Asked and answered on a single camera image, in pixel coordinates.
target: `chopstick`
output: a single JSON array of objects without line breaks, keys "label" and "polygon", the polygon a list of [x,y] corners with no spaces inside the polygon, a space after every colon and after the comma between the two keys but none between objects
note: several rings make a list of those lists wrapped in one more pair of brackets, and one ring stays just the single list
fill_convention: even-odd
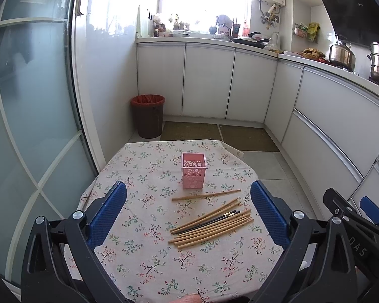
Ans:
[{"label": "chopstick", "polygon": [[200,217],[196,218],[196,219],[193,220],[193,221],[187,222],[187,223],[183,224],[182,226],[180,226],[180,227],[178,227],[178,228],[175,228],[175,229],[170,230],[170,232],[171,232],[172,234],[176,234],[176,233],[178,233],[178,232],[181,232],[181,230],[185,230],[185,229],[190,228],[190,227],[193,226],[193,225],[197,225],[197,224],[199,224],[201,221],[209,220],[209,219],[213,218],[214,216],[217,216],[217,215],[219,215],[219,214],[222,214],[222,213],[224,213],[224,212],[226,212],[226,211],[230,211],[231,209],[233,209],[234,207],[236,207],[236,206],[239,205],[239,204],[240,204],[240,201],[237,200],[237,198],[236,198],[236,201],[235,201],[234,203],[232,203],[231,205],[229,205],[229,206],[227,206],[227,207],[225,207],[225,208],[223,208],[223,209],[221,209],[221,210],[218,210],[217,212],[214,212],[214,213],[213,213],[213,211],[212,211],[212,212],[209,212],[208,214],[205,214],[205,215],[203,215],[203,216],[200,216]]},{"label": "chopstick", "polygon": [[171,244],[171,243],[174,243],[174,242],[179,241],[181,239],[187,238],[188,236],[200,234],[200,233],[203,233],[205,231],[215,230],[216,228],[219,228],[219,227],[221,227],[223,225],[231,223],[234,220],[239,220],[239,219],[243,218],[246,215],[250,216],[250,213],[251,213],[251,210],[249,210],[246,213],[233,215],[233,216],[231,216],[229,218],[221,220],[220,222],[216,222],[214,224],[210,224],[209,226],[204,226],[202,229],[196,229],[196,230],[193,230],[191,232],[186,232],[186,233],[184,233],[182,235],[178,235],[178,236],[174,237],[173,239],[169,240],[168,243]]},{"label": "chopstick", "polygon": [[191,225],[191,224],[197,224],[199,223],[201,220],[206,220],[207,217],[211,216],[212,214],[218,212],[218,211],[222,211],[223,209],[225,209],[227,206],[230,206],[231,204],[233,204],[234,202],[238,201],[238,198],[235,198],[233,200],[231,200],[230,202],[218,207],[218,208],[215,208],[214,210],[210,211],[209,213],[205,214],[205,215],[202,215],[202,216],[199,216],[198,218],[196,218],[195,220],[192,220],[192,221],[189,221],[181,226],[178,226],[177,228],[174,228],[174,229],[171,229],[170,232],[171,233],[174,233],[174,232],[179,232],[180,229],[184,228],[185,226],[188,226],[188,225]]},{"label": "chopstick", "polygon": [[210,228],[213,227],[213,226],[217,226],[217,225],[219,225],[219,224],[225,223],[225,222],[227,222],[227,221],[229,221],[229,220],[233,220],[234,218],[238,218],[238,217],[240,217],[240,216],[242,216],[242,215],[244,215],[244,214],[249,214],[249,213],[251,213],[251,209],[250,209],[250,208],[247,209],[247,210],[245,210],[245,211],[243,211],[243,212],[240,212],[240,213],[238,213],[238,214],[235,214],[235,215],[229,216],[228,218],[225,218],[225,219],[223,219],[223,220],[219,220],[219,221],[217,221],[217,222],[215,222],[215,223],[213,223],[213,224],[208,224],[208,225],[202,226],[201,228],[197,228],[197,229],[194,229],[194,230],[190,230],[190,231],[188,231],[188,232],[184,232],[183,234],[178,234],[176,238],[180,238],[180,237],[188,236],[189,234],[193,234],[193,233],[196,233],[196,232],[200,232],[200,231],[203,231],[203,230],[205,230],[205,229],[210,229]]},{"label": "chopstick", "polygon": [[206,222],[203,222],[201,224],[198,224],[198,225],[195,225],[195,226],[192,226],[191,228],[188,228],[187,230],[182,230],[180,232],[177,232],[178,235],[181,235],[181,234],[184,234],[186,232],[190,232],[192,230],[197,230],[199,228],[202,228],[206,225],[209,225],[209,224],[212,224],[212,223],[215,223],[215,222],[219,222],[220,220],[223,220],[225,218],[228,218],[229,216],[232,216],[234,214],[238,214],[240,213],[240,211],[236,211],[236,210],[232,210],[231,212],[227,212],[221,216],[217,216],[215,218],[213,218],[212,220],[209,220],[209,221],[206,221]]},{"label": "chopstick", "polygon": [[225,229],[222,229],[222,230],[223,230],[222,232],[219,232],[219,233],[214,234],[214,235],[209,236],[209,237],[201,238],[201,239],[199,239],[199,240],[196,240],[197,238],[195,237],[195,238],[193,238],[193,240],[194,240],[193,242],[189,242],[189,243],[187,243],[187,244],[180,245],[180,246],[178,246],[177,248],[178,248],[178,249],[183,249],[183,248],[190,247],[190,246],[193,246],[193,245],[196,245],[196,244],[199,244],[199,243],[205,242],[205,241],[207,241],[207,240],[210,240],[210,239],[213,239],[213,238],[216,238],[216,237],[222,236],[222,235],[224,235],[224,234],[227,234],[227,233],[230,232],[230,231],[233,231],[233,230],[236,230],[236,229],[238,229],[238,228],[240,228],[240,227],[242,227],[242,226],[245,226],[246,224],[248,224],[248,223],[250,223],[250,222],[252,222],[252,221],[254,221],[253,218],[246,219],[246,220],[242,221],[240,224],[238,224],[237,226],[228,226],[228,228],[227,228],[226,230],[225,230]]},{"label": "chopstick", "polygon": [[194,196],[183,196],[183,197],[174,197],[171,198],[171,201],[177,201],[177,200],[184,200],[184,199],[192,199],[192,198],[205,198],[205,197],[213,197],[213,196],[220,196],[220,195],[226,195],[228,193],[236,193],[241,191],[241,189],[234,189],[229,191],[222,191],[220,193],[206,193],[204,195],[194,195]]},{"label": "chopstick", "polygon": [[233,220],[227,221],[224,224],[220,224],[219,226],[216,226],[214,229],[205,229],[205,230],[198,232],[196,234],[190,234],[190,235],[185,236],[185,237],[180,237],[180,238],[175,238],[173,240],[169,240],[169,244],[171,244],[170,242],[173,242],[174,245],[181,245],[181,244],[185,244],[188,242],[192,242],[195,238],[200,239],[200,238],[202,238],[202,236],[208,237],[210,235],[217,234],[218,232],[221,232],[222,230],[226,229],[227,226],[235,226],[235,225],[239,224],[239,222],[242,222],[242,221],[247,220],[249,218],[250,218],[250,214],[242,215],[240,218],[235,218]]}]

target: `trash can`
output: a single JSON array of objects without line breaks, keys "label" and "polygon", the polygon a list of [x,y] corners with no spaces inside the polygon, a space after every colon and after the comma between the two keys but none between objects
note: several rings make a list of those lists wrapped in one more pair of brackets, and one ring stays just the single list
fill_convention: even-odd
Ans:
[{"label": "trash can", "polygon": [[157,94],[143,94],[130,101],[138,134],[145,139],[160,136],[163,130],[163,105],[166,99]]}]

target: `kitchen counter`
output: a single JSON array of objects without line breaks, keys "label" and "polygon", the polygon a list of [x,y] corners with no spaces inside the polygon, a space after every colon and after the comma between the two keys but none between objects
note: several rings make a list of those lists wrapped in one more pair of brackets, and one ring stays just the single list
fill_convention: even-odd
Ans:
[{"label": "kitchen counter", "polygon": [[201,43],[201,44],[220,45],[220,46],[232,47],[236,49],[248,50],[251,52],[257,52],[259,54],[276,57],[282,60],[289,60],[301,65],[306,65],[313,68],[324,70],[325,72],[329,72],[333,75],[340,76],[341,78],[354,82],[358,86],[368,90],[369,92],[372,92],[373,94],[379,97],[379,86],[372,83],[371,81],[365,78],[362,78],[358,75],[355,75],[351,72],[348,72],[346,70],[342,70],[340,68],[337,68],[331,65],[323,64],[321,62],[309,60],[302,57],[299,58],[299,57],[288,56],[284,54],[276,54],[274,52],[260,49],[257,47],[251,47],[245,44],[223,41],[223,40],[218,40],[218,39],[203,39],[203,38],[197,38],[197,37],[150,37],[150,38],[136,39],[136,43],[156,43],[156,42]]},{"label": "kitchen counter", "polygon": [[379,86],[328,64],[228,41],[136,42],[139,94],[163,95],[165,115],[263,124],[319,219],[331,216],[322,202],[328,188],[356,206],[366,194],[379,204]]}]

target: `blue gripper pad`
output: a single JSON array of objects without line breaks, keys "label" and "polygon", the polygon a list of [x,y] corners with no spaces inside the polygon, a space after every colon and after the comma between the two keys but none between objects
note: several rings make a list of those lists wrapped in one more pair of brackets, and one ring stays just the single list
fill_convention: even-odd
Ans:
[{"label": "blue gripper pad", "polygon": [[123,182],[118,181],[107,193],[105,202],[88,226],[88,247],[94,250],[94,248],[104,243],[125,202],[126,186]]},{"label": "blue gripper pad", "polygon": [[374,224],[379,224],[379,207],[370,200],[369,197],[362,197],[359,207],[372,220]]},{"label": "blue gripper pad", "polygon": [[273,202],[273,197],[261,181],[255,181],[250,189],[251,201],[260,214],[270,236],[275,244],[285,250],[291,241],[288,236],[288,224]]}]

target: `metal screw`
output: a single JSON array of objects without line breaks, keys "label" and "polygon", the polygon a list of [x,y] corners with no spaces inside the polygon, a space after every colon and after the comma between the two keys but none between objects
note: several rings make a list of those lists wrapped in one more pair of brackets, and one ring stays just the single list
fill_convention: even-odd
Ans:
[{"label": "metal screw", "polygon": [[299,220],[302,220],[305,217],[305,214],[302,211],[295,211],[293,212],[293,216]]},{"label": "metal screw", "polygon": [[45,221],[45,218],[43,216],[39,216],[35,219],[36,224],[41,224],[42,222]]},{"label": "metal screw", "polygon": [[335,223],[335,224],[341,224],[341,219],[338,218],[338,217],[336,217],[336,216],[333,217],[331,220],[332,220],[332,222]]},{"label": "metal screw", "polygon": [[73,219],[78,220],[79,218],[82,218],[83,215],[84,213],[82,211],[75,211],[72,216],[73,216]]}]

